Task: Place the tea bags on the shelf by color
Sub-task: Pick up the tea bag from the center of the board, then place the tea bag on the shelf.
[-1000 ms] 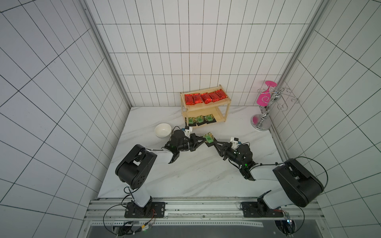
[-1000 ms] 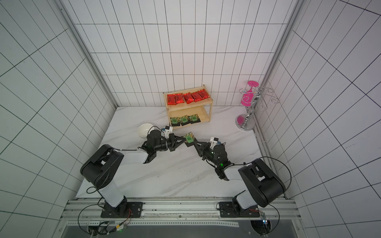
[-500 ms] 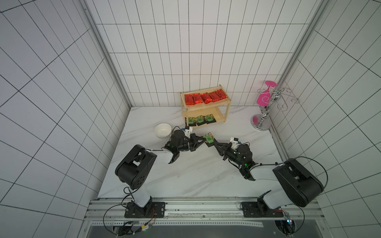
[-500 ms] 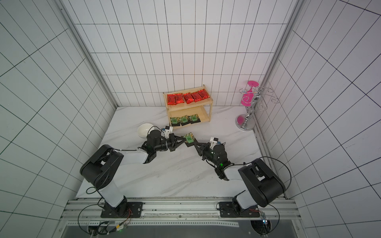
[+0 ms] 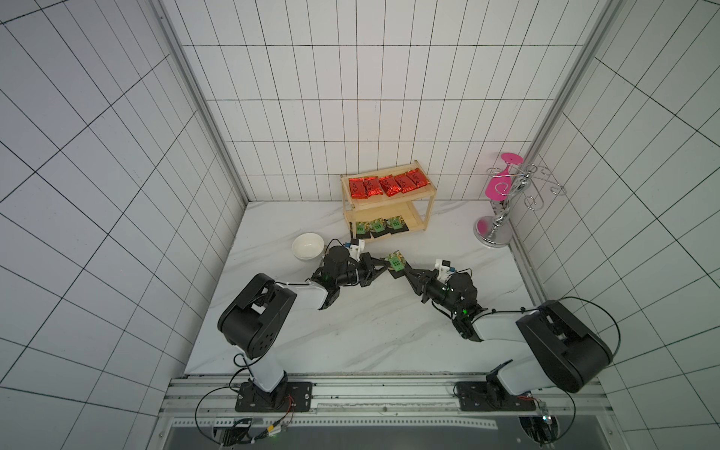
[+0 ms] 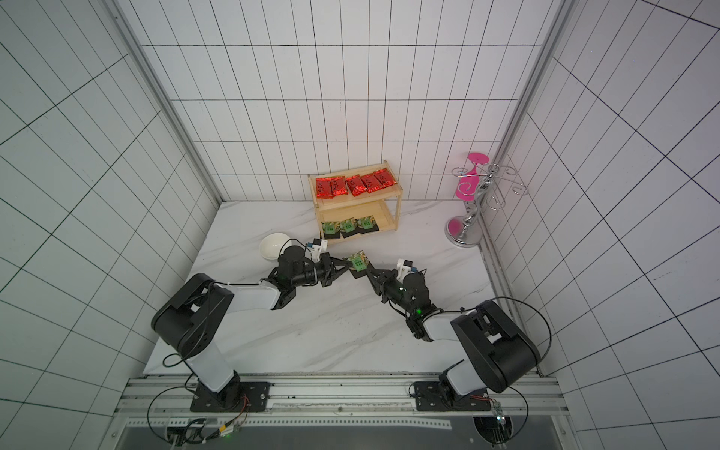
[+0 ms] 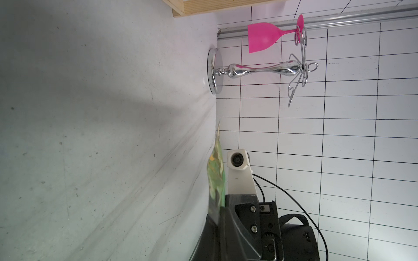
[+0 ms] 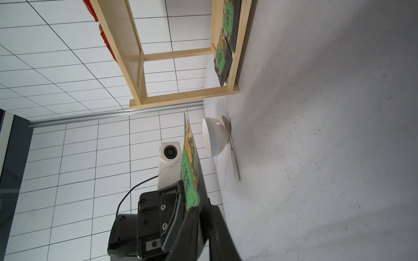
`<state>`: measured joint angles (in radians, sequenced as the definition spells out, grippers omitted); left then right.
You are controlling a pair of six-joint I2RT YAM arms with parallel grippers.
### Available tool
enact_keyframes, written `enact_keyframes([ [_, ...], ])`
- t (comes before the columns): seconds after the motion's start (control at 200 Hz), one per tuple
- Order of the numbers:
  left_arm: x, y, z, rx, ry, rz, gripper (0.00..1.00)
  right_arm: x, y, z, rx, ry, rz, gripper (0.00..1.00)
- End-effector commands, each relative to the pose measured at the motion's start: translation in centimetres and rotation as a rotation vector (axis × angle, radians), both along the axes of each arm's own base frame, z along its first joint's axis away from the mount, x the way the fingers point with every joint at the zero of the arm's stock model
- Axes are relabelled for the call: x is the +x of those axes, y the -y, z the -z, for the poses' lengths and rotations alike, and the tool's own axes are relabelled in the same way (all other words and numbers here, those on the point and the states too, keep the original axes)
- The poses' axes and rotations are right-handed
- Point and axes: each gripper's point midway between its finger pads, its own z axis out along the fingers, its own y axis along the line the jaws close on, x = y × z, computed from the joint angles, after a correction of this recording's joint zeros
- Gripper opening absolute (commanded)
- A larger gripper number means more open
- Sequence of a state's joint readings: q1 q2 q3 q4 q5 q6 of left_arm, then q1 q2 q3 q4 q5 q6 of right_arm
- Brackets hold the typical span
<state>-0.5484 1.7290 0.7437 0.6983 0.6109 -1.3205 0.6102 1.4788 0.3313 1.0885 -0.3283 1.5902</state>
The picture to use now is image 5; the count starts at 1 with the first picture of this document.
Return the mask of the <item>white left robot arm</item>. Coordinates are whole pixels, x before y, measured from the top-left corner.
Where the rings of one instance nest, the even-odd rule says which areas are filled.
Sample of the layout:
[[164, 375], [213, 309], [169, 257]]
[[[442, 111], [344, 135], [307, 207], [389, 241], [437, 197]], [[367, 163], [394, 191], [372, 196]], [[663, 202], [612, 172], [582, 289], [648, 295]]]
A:
[[311, 382], [291, 382], [273, 351], [281, 328], [294, 309], [323, 311], [343, 287], [367, 287], [390, 268], [357, 243], [330, 247], [308, 280], [284, 282], [264, 273], [254, 276], [219, 316], [217, 329], [240, 350], [249, 380], [230, 388], [239, 413], [307, 412]]

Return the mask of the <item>green tea bag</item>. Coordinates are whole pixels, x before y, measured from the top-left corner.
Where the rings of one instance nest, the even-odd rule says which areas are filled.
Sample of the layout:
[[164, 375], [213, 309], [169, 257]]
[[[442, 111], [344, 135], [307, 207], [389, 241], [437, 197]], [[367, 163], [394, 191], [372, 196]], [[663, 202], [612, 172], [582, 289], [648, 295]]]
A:
[[355, 226], [355, 233], [354, 236], [357, 239], [371, 239], [372, 238], [372, 232], [371, 232], [371, 225], [367, 221], [358, 221], [354, 223]]
[[409, 230], [408, 225], [401, 216], [389, 217], [385, 220], [385, 224], [391, 234], [405, 233]]
[[382, 217], [369, 222], [369, 230], [373, 238], [379, 238], [390, 233], [386, 220]]
[[396, 250], [385, 257], [388, 264], [388, 272], [394, 279], [405, 276], [406, 261], [399, 250]]

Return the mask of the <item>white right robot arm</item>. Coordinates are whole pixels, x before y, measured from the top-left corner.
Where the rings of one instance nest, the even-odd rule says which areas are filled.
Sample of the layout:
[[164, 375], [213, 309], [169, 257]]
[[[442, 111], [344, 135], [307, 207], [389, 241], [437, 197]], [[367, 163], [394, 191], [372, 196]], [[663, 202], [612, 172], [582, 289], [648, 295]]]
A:
[[529, 393], [556, 387], [575, 394], [617, 353], [560, 300], [530, 309], [485, 309], [477, 302], [471, 272], [455, 270], [445, 260], [438, 260], [433, 270], [405, 265], [400, 275], [422, 302], [431, 303], [450, 320], [463, 339], [507, 341], [522, 347], [515, 357], [501, 357], [482, 382], [455, 385], [462, 410], [534, 410], [536, 403]]

